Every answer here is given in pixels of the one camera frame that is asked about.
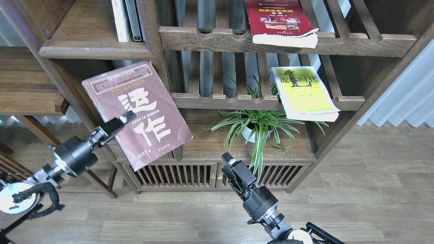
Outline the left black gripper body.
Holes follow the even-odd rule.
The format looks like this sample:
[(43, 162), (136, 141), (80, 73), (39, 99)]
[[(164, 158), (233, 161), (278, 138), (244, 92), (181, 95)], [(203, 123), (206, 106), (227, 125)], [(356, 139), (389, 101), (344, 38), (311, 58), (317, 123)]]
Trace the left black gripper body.
[(80, 176), (98, 161), (93, 153), (97, 146), (101, 148), (109, 141), (109, 136), (102, 131), (94, 131), (90, 137), (82, 141), (74, 136), (62, 145), (49, 145), (53, 149), (56, 160), (51, 164), (48, 174), (51, 177), (63, 177), (66, 174)]

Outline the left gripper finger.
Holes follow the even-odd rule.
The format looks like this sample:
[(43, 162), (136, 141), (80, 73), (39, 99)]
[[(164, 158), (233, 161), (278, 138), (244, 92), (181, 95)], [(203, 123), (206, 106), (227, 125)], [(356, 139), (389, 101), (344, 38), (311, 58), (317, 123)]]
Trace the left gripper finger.
[(113, 118), (108, 122), (97, 127), (97, 139), (111, 139), (115, 136), (117, 131), (122, 129), (125, 124), (129, 123), (136, 117), (136, 114), (129, 110), (119, 118)]

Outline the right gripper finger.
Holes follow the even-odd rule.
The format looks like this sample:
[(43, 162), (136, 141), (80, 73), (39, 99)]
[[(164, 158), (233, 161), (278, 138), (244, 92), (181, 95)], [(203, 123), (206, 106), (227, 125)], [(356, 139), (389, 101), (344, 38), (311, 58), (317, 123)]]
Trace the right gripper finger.
[(227, 184), (230, 185), (239, 198), (243, 198), (243, 182), (235, 172), (234, 167), (224, 166), (222, 171), (226, 176)]
[(239, 175), (243, 182), (243, 190), (254, 185), (256, 177), (242, 161), (236, 161), (228, 152), (224, 153), (221, 158), (226, 163), (226, 166), (234, 167), (235, 172)]

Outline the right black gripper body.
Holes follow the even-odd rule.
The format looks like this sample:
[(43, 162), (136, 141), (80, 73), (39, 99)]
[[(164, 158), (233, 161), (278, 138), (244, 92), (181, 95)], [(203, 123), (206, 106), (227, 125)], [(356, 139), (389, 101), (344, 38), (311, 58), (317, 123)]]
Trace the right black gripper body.
[(255, 185), (247, 186), (231, 180), (231, 187), (243, 200), (243, 208), (251, 217), (279, 215), (278, 200), (265, 186), (257, 188)]

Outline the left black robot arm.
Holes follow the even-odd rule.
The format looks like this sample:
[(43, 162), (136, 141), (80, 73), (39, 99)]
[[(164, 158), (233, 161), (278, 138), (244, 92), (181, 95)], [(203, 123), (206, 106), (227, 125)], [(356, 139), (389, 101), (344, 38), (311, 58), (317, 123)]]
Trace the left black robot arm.
[(59, 146), (53, 146), (56, 160), (51, 165), (43, 166), (26, 180), (1, 182), (1, 211), (7, 214), (23, 213), (17, 221), (1, 229), (1, 243), (11, 243), (6, 237), (7, 233), (25, 220), (63, 210), (65, 205), (60, 204), (56, 187), (64, 181), (66, 175), (77, 177), (89, 170), (98, 161), (94, 148), (103, 147), (135, 117), (136, 114), (129, 110), (122, 116), (96, 127), (87, 140), (74, 136)]

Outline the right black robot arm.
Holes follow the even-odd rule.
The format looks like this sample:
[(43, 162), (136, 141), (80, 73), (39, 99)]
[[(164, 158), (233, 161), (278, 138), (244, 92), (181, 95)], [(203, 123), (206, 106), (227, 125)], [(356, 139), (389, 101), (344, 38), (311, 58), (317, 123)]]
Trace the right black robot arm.
[(228, 152), (221, 158), (226, 162), (222, 171), (231, 188), (243, 201), (243, 208), (251, 217), (248, 224), (261, 224), (270, 235), (270, 244), (342, 244), (343, 242), (311, 222), (305, 228), (293, 229), (277, 211), (277, 198), (267, 187), (256, 187), (256, 176), (242, 161)]

